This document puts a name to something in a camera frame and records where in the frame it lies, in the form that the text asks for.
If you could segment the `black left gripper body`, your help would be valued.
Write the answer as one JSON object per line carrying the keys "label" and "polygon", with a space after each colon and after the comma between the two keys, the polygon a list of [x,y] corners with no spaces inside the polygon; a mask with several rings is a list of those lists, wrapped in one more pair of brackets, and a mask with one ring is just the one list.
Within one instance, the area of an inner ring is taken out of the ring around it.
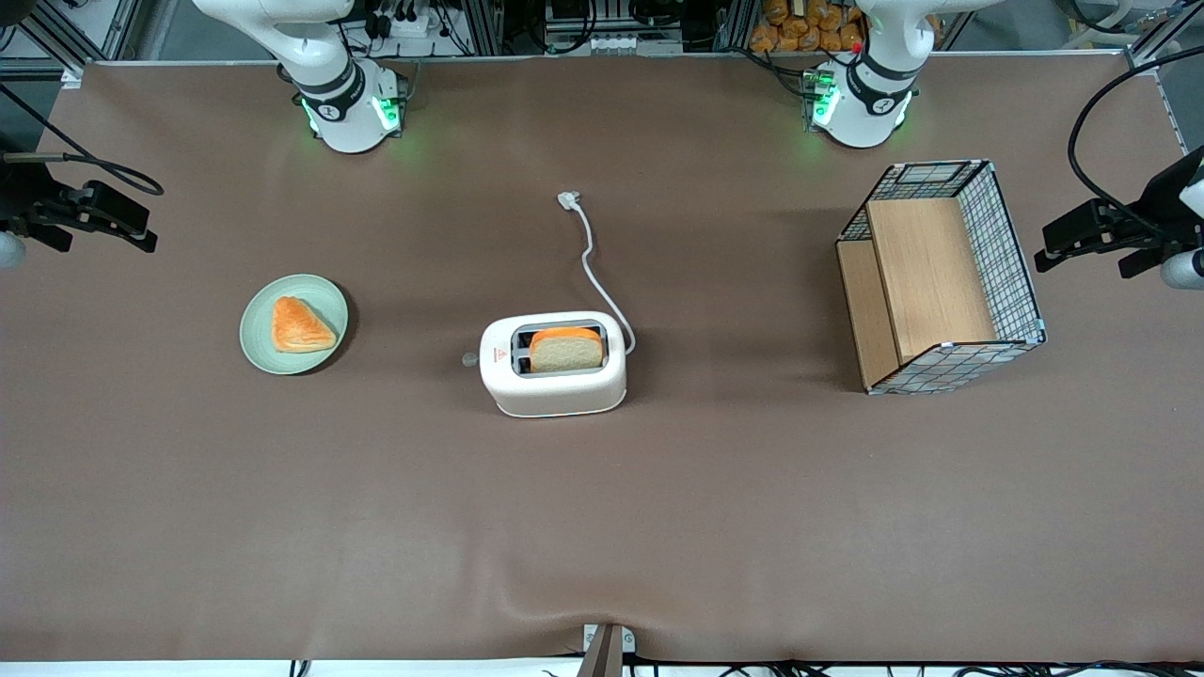
{"label": "black left gripper body", "polygon": [[1202,247],[1203,151],[1190,151],[1152,179],[1141,194],[1145,218],[1158,226],[1165,243]]}

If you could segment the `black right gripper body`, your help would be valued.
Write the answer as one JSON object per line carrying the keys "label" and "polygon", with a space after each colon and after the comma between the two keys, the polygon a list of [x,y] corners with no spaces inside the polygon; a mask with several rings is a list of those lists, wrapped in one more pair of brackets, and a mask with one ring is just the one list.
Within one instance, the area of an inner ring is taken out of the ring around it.
{"label": "black right gripper body", "polygon": [[18,226],[73,228],[92,232],[93,226],[81,217],[82,193],[55,179],[8,177],[1,181],[1,230],[17,232]]}

